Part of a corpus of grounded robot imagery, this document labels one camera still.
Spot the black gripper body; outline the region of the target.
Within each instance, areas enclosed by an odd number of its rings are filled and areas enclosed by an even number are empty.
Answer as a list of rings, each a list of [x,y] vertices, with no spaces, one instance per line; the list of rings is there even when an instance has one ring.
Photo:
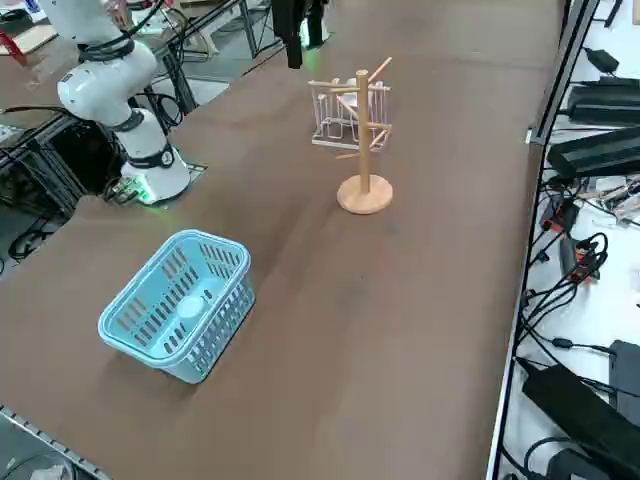
[[[271,3],[274,34],[284,43],[299,36],[306,13],[305,0],[273,0]]]

